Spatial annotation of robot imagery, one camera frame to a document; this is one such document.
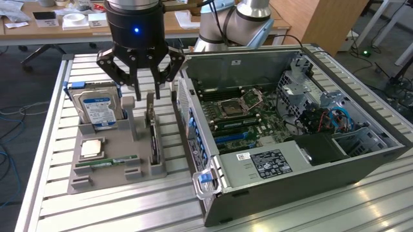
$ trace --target blue expansion slot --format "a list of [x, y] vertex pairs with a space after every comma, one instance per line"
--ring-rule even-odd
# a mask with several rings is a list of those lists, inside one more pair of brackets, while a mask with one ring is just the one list
[[224, 136], [224, 137], [219, 137], [219, 138], [215, 139], [215, 143], [219, 144], [219, 143], [229, 142], [229, 141], [233, 141], [233, 140], [245, 139], [247, 133], [248, 132], [244, 132], [241, 134], [228, 135], [228, 136]]

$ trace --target blue cable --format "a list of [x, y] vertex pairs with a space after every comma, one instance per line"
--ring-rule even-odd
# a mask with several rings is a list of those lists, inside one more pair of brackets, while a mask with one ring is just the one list
[[17, 136], [22, 133], [22, 131], [23, 131], [23, 123], [22, 123], [21, 120], [6, 119], [6, 118], [3, 118], [3, 117], [0, 117], [0, 119], [3, 120], [3, 121], [9, 121], [9, 122], [18, 122], [19, 125], [21, 125], [21, 129], [19, 129], [18, 133], [17, 133], [9, 140], [6, 140], [5, 142], [0, 143], [0, 144], [5, 144], [5, 143], [7, 143], [9, 141], [11, 141], [13, 139], [15, 139]]
[[3, 208], [6, 206], [6, 204], [9, 202], [13, 201], [13, 199], [17, 197], [17, 195], [19, 194], [19, 190], [21, 190], [21, 183], [19, 183], [19, 178], [18, 178], [18, 173], [17, 173], [17, 169], [15, 169], [15, 164], [14, 164], [14, 160], [10, 156], [7, 156], [7, 154], [5, 154], [3, 152], [0, 152], [1, 155], [5, 156], [5, 158], [9, 160], [10, 164], [11, 164], [11, 167], [13, 167], [13, 171], [14, 171], [14, 174], [15, 174], [15, 179], [17, 179], [17, 192], [14, 193], [14, 195], [7, 199], [7, 201], [0, 205], [0, 209]]
[[[348, 122], [350, 122], [350, 128], [351, 128], [351, 130], [352, 130], [352, 127], [354, 127], [354, 124], [351, 123], [351, 118], [350, 118], [350, 115], [348, 115], [348, 112], [346, 111], [346, 109], [344, 108], [340, 108], [340, 107], [332, 107], [332, 109], [330, 110], [330, 114], [328, 114], [328, 117], [330, 117], [330, 119], [332, 119], [332, 111], [334, 110], [339, 110], [339, 111], [342, 111], [343, 112], [343, 114], [346, 115], [346, 117], [347, 117], [347, 120], [348, 120]], [[336, 122], [332, 120], [331, 121], [332, 122], [332, 125], [335, 126], [335, 127], [338, 127], [338, 124], [336, 124]]]

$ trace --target motherboard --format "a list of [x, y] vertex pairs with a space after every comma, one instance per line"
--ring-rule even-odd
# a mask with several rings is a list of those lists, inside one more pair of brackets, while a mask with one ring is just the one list
[[291, 137], [275, 110], [275, 95], [259, 87], [199, 94], [219, 154], [281, 143]]

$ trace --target robotic arm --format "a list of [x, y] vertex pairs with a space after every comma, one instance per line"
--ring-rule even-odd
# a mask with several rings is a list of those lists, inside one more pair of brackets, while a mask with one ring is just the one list
[[273, 24], [268, 0], [215, 0], [200, 10], [200, 31], [195, 52], [227, 49], [227, 40], [256, 49], [261, 46]]
[[[96, 62], [118, 85], [133, 87], [137, 101], [141, 100], [137, 69], [149, 68], [158, 99], [158, 87], [165, 81], [173, 80], [184, 62], [181, 52], [165, 42], [164, 12], [201, 7], [200, 36], [195, 51], [223, 50], [227, 39], [257, 48], [273, 23], [268, 0], [243, 0], [236, 7], [233, 0], [204, 0], [197, 4], [170, 7], [165, 7], [160, 0], [105, 0], [104, 7], [113, 46], [98, 52]], [[160, 71], [157, 66], [165, 55], [169, 55], [170, 62]], [[113, 62], [114, 57], [128, 66], [128, 73]]]

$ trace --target blue label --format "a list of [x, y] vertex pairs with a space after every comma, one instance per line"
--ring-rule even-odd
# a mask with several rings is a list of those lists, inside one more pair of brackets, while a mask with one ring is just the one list
[[97, 124], [93, 124], [96, 127], [106, 127], [106, 126], [112, 126], [114, 125], [116, 122], [108, 122], [108, 123], [97, 123]]
[[109, 102], [109, 98], [92, 98], [92, 99], [84, 99], [84, 103], [94, 103], [94, 102]]

